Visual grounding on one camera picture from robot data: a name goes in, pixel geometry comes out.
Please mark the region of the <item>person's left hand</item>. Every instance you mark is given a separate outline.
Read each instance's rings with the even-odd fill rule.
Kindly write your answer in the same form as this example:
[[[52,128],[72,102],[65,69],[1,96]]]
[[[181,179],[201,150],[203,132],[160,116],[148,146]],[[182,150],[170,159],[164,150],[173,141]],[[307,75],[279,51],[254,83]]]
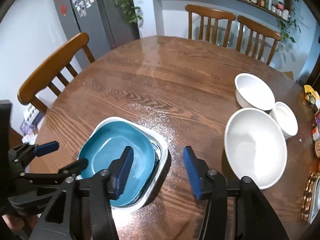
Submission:
[[[38,221],[38,216],[16,216],[6,214],[1,217],[1,239],[29,239]]]

